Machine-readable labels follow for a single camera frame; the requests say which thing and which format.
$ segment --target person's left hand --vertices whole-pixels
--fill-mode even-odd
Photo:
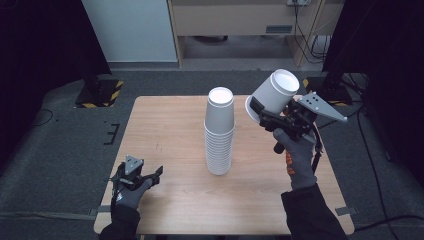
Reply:
[[[147,179],[144,183],[134,191],[127,189],[121,182],[118,183],[118,196],[116,197],[116,205],[124,205],[133,209],[137,209],[141,197],[147,189],[152,186],[152,179]]]

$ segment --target gray glove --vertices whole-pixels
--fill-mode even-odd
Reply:
[[[293,141],[281,128],[275,129],[273,135],[286,148],[287,173],[292,189],[313,186],[317,182],[311,167],[313,144],[303,138]]]
[[[125,205],[130,208],[137,209],[138,203],[144,192],[152,186],[152,179],[147,179],[144,183],[134,191],[128,190],[122,183],[118,183],[118,196],[116,197],[116,205]]]

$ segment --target black sleeve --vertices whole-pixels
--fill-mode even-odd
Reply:
[[[317,184],[281,194],[293,239],[348,239]]]
[[[99,235],[100,240],[133,240],[136,236],[140,214],[137,210],[116,205],[112,223],[106,226]]]

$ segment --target person's arm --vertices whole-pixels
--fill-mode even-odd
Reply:
[[[305,139],[293,141],[282,129],[274,130],[273,134],[286,148],[287,173],[293,191],[281,194],[281,199],[293,239],[347,239],[316,183],[311,167],[313,144]]]
[[[138,189],[130,191],[119,183],[116,205],[113,209],[112,223],[99,235],[100,240],[133,240],[140,221],[137,211],[138,203],[144,192],[152,186],[152,179],[147,179]]]

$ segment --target orange glove marking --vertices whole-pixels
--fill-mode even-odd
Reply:
[[[291,155],[290,155],[290,153],[289,152],[287,152],[287,150],[286,150],[286,163],[287,163],[287,173],[289,174],[289,175],[293,175],[293,174],[295,174],[296,172],[293,170],[293,168],[291,167],[291,165],[293,164],[293,160],[292,160],[292,158],[291,158]]]

